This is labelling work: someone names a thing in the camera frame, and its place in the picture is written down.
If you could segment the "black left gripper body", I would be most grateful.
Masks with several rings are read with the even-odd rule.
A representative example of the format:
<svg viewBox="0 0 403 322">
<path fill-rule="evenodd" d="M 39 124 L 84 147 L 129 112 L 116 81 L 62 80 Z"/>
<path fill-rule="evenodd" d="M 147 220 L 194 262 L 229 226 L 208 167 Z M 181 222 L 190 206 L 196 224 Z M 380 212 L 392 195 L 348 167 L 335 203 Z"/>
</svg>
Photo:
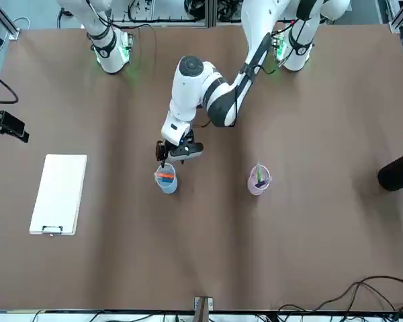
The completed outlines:
<svg viewBox="0 0 403 322">
<path fill-rule="evenodd" d="M 167 140 L 161 141 L 158 140 L 156 142 L 156 147 L 155 147 L 155 156 L 156 157 L 168 157 L 169 156 L 169 151 L 172 148 L 172 144 L 168 142 Z"/>
</svg>

